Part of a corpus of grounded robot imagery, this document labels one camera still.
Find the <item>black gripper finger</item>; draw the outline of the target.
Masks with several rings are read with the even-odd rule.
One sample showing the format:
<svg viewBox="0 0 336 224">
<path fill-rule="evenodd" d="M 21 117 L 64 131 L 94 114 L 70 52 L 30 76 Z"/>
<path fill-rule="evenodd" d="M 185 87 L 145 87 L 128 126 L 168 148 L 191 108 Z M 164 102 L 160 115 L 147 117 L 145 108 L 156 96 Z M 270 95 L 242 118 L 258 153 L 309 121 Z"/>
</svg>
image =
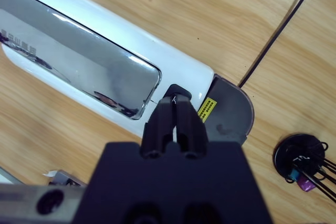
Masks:
<svg viewBox="0 0 336 224">
<path fill-rule="evenodd" d="M 177 94 L 175 97 L 176 137 L 185 157 L 204 157 L 207 153 L 206 128 L 190 100 Z"/>
<path fill-rule="evenodd" d="M 143 158 L 159 158 L 165 153 L 167 144 L 173 141 L 173 108 L 171 97 L 162 98 L 145 123 L 140 146 Z"/>
</svg>

